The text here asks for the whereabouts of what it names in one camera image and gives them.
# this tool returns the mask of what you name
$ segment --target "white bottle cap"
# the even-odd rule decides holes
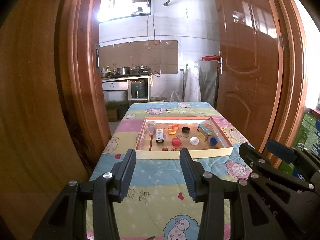
[[[199,143],[199,138],[197,138],[197,137],[191,137],[190,138],[190,143],[192,144],[192,145],[198,145],[198,143]]]

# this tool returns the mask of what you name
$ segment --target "door hinge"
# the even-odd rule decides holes
[[[101,71],[100,71],[100,66],[99,66],[99,48],[100,48],[99,44],[96,43],[96,44],[94,45],[94,48],[95,48],[95,50],[96,50],[96,72],[97,72],[97,73],[101,73]]]
[[[279,36],[280,46],[282,47],[282,51],[289,51],[289,39],[287,34],[281,33]]]

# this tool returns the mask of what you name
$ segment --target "stove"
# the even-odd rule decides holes
[[[130,70],[131,76],[151,75],[151,68],[148,66],[138,66]]]

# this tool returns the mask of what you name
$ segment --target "cooking pot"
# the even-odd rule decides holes
[[[119,71],[115,71],[115,70],[111,71],[111,76],[117,76],[117,75],[119,75]]]
[[[130,67],[118,67],[119,75],[130,75]]]
[[[105,73],[101,73],[101,78],[108,78],[110,75],[111,75],[111,71],[105,72]]]

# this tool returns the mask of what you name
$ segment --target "cartoon tablecloth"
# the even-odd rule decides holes
[[[212,106],[205,102],[159,102],[133,104],[106,146],[90,180],[110,171],[124,158],[128,148],[135,148],[145,117],[212,116],[230,142],[230,156],[201,158],[206,171],[221,179],[247,179],[249,167],[239,156],[239,146],[248,143]],[[196,240],[202,215],[202,203],[189,197],[179,160],[138,159],[127,197],[115,203],[119,234],[123,240]],[[225,200],[224,239],[230,238],[230,207]],[[87,203],[87,238],[94,239],[92,202]]]

